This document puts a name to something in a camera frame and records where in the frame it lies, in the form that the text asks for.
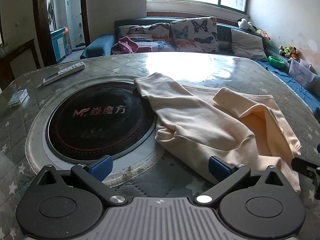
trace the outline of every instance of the green bowl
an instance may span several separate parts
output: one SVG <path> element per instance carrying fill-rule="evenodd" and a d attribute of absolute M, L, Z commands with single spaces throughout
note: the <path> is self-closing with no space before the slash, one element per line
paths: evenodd
<path fill-rule="evenodd" d="M 273 67 L 277 69 L 282 69 L 285 67 L 285 62 L 283 62 L 283 60 L 281 59 L 278 59 L 277 57 L 269 56 L 268 61 Z"/>

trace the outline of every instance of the door frame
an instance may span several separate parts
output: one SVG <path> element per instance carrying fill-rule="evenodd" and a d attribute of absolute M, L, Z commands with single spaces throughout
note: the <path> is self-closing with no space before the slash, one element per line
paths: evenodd
<path fill-rule="evenodd" d="M 87 2 L 80 0 L 81 18 L 84 33 L 84 42 L 88 46 L 90 44 Z M 46 0 L 33 0 L 33 14 L 35 20 L 36 33 L 40 48 L 42 61 L 45 67 L 55 65 L 57 63 L 53 50 L 50 27 L 48 24 L 48 12 Z"/>

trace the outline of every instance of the doorway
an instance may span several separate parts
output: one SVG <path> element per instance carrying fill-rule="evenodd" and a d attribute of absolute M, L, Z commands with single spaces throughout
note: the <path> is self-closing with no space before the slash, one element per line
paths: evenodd
<path fill-rule="evenodd" d="M 45 66 L 60 63 L 75 51 L 78 55 L 90 44 L 86 0 L 33 0 L 33 6 Z"/>

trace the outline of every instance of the throw pillow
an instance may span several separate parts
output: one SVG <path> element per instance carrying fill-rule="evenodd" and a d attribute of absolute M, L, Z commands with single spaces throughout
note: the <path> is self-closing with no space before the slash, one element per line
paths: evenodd
<path fill-rule="evenodd" d="M 169 23 L 156 23 L 151 25 L 119 26 L 118 39 L 129 37 L 134 42 L 167 41 L 169 42 Z"/>
<path fill-rule="evenodd" d="M 174 48 L 167 41 L 150 41 L 150 42 L 137 42 L 138 46 L 150 46 L 152 52 L 174 51 Z"/>
<path fill-rule="evenodd" d="M 219 51 L 217 19 L 203 17 L 170 23 L 178 51 L 214 53 Z"/>
<path fill-rule="evenodd" d="M 235 56 L 268 60 L 263 50 L 261 37 L 231 29 L 231 39 L 231 49 Z"/>

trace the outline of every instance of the pink cloth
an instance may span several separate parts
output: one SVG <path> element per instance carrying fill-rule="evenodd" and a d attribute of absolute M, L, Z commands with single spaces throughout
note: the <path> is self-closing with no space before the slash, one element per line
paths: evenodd
<path fill-rule="evenodd" d="M 112 46 L 112 54 L 130 54 L 152 52 L 152 48 L 149 46 L 140 46 L 128 37 L 119 39 L 118 43 Z"/>

